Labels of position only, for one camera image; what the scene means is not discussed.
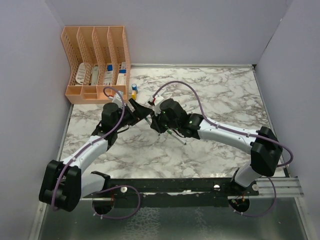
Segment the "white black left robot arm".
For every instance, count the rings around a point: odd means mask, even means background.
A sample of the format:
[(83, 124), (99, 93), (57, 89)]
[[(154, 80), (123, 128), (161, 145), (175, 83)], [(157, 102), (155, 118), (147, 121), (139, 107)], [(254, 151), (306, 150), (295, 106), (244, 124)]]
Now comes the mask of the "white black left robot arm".
[(129, 100), (130, 106), (119, 106), (109, 102), (103, 106), (101, 120), (88, 141), (75, 153), (62, 161), (52, 160), (45, 169), (38, 199), (54, 209), (71, 212), (81, 198), (92, 193), (103, 198), (111, 190), (107, 182), (110, 178), (102, 173), (92, 173), (83, 177), (84, 171), (101, 155), (105, 154), (118, 138), (118, 130), (125, 126), (134, 126), (145, 119), (153, 110), (144, 107), (135, 100)]

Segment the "dark green cap marker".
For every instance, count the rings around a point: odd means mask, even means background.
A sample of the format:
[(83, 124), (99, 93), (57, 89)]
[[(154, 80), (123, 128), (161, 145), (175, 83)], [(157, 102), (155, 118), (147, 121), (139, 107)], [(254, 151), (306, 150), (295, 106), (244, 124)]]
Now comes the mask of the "dark green cap marker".
[(186, 145), (187, 143), (185, 141), (182, 141), (178, 136), (176, 136), (171, 130), (167, 130), (166, 131), (171, 137), (173, 137), (174, 139), (176, 139), (179, 143), (181, 143), (182, 145)]

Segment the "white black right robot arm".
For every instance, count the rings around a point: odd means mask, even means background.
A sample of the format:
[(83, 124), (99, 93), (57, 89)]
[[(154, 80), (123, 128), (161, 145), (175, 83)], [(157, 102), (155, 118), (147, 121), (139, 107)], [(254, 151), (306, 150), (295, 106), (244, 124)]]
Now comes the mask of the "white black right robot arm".
[(249, 154), (250, 161), (235, 171), (229, 184), (230, 191), (236, 196), (246, 192), (258, 178), (272, 177), (283, 152), (268, 127), (246, 130), (220, 124), (201, 114), (187, 113), (172, 98), (156, 101), (151, 119), (150, 127), (159, 134), (172, 130), (184, 138), (215, 141)]

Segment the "green cap marker pen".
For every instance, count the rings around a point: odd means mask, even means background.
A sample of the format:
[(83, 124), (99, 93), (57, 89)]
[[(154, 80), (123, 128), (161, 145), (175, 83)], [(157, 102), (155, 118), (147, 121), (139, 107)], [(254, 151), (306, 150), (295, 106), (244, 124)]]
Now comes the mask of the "green cap marker pen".
[(151, 128), (152, 122), (147, 117), (144, 120), (148, 123), (149, 127)]

